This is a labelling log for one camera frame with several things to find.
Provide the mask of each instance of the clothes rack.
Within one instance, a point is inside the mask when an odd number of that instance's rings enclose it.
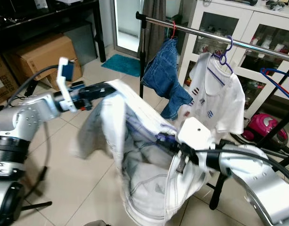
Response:
[[[144,14],[140,14],[139,12],[136,12],[136,19],[141,20],[141,31],[142,31],[141,43],[140,43],[140,93],[139,93],[139,96],[141,98],[143,98],[143,84],[141,83],[141,80],[142,80],[142,78],[144,76],[144,70],[145,70],[145,56],[146,56],[146,53],[145,53],[145,29],[146,29],[147,22],[152,23],[152,24],[157,24],[157,25],[163,26],[163,27],[173,28],[173,29],[185,32],[185,33],[198,35],[198,36],[201,36],[201,37],[204,37],[204,38],[209,38],[209,39],[212,39],[212,40],[215,40],[215,41],[224,42],[226,44],[231,44],[231,39],[229,39],[229,38],[218,36],[218,35],[215,35],[215,34],[212,34],[212,33],[209,33],[209,32],[205,32],[205,31],[192,29],[192,28],[189,28],[189,27],[184,27],[184,26],[172,24],[172,23],[169,23],[169,22],[166,22],[166,21],[153,19],[153,18],[150,18],[150,17],[148,17],[148,16],[146,16]],[[276,51],[273,51],[273,50],[270,50],[270,49],[267,49],[267,48],[263,48],[263,47],[257,46],[257,45],[251,45],[251,44],[248,44],[246,42],[242,42],[242,41],[238,41],[238,40],[233,40],[232,43],[233,43],[234,46],[237,46],[237,47],[240,47],[240,48],[245,48],[245,49],[248,49],[248,50],[252,50],[254,52],[266,54],[266,55],[269,55],[269,56],[273,56],[275,58],[279,58],[279,59],[282,59],[282,60],[289,61],[289,55],[288,54],[284,54],[284,53],[281,53],[281,52],[276,52]],[[256,146],[261,148],[263,146],[263,144],[265,144],[266,141],[271,139],[277,133],[277,131],[280,131],[288,122],[289,122],[289,113]],[[280,164],[282,164],[284,166],[289,164],[289,157],[287,157],[286,159],[281,161]],[[220,176],[219,176],[219,178],[217,180],[216,186],[213,186],[213,185],[207,183],[207,185],[209,187],[214,189],[213,196],[212,196],[212,199],[211,199],[210,204],[209,204],[209,208],[212,209],[212,210],[214,210],[217,207],[217,205],[218,205],[218,202],[219,202],[219,199],[220,199],[220,194],[221,194],[221,191],[222,191],[222,187],[223,187],[223,184],[224,184],[226,179],[227,179],[227,177],[225,177],[224,175],[220,174]]]

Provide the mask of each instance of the white cabinet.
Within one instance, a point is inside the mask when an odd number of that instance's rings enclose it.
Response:
[[[282,12],[273,12],[264,6],[264,2],[248,6],[224,0],[198,0],[194,3],[189,26],[222,36],[232,35],[236,40],[253,42],[289,54],[289,7]],[[220,53],[226,48],[227,44],[187,35],[179,65],[180,84],[187,89],[185,83],[189,83],[188,74],[200,53]],[[260,68],[276,68],[287,72],[289,62],[237,47],[227,53],[227,59],[234,66],[234,73],[238,75],[245,92],[245,117],[251,118],[275,87],[259,72]],[[269,75],[276,82],[283,77],[279,73]]]

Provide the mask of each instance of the cardboard box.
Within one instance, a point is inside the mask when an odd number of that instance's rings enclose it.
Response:
[[[77,59],[72,41],[62,34],[35,41],[6,54],[7,61],[20,83],[47,66],[57,65],[60,57]],[[43,72],[35,80],[40,80],[54,71],[56,69]]]
[[[52,87],[53,89],[59,91],[58,85],[56,83],[58,72],[54,71],[52,74],[46,76],[45,78],[41,79],[41,82],[47,84],[48,86]],[[82,77],[82,69],[80,67],[79,61],[74,61],[74,71],[73,71],[73,78],[72,82],[76,81],[77,79]]]
[[[0,103],[11,97],[17,88],[16,81],[0,57]]]

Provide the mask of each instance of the pink vacuum cleaner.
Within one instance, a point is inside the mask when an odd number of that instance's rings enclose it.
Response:
[[[251,118],[247,127],[244,128],[244,133],[241,136],[249,142],[258,143],[277,124],[278,121],[268,114],[256,114]],[[287,143],[288,134],[285,129],[281,129],[265,147],[281,149]]]

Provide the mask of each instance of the red hanger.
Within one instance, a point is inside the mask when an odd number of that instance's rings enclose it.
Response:
[[[174,31],[176,30],[176,23],[173,21],[173,35],[171,37],[171,39],[174,37]]]

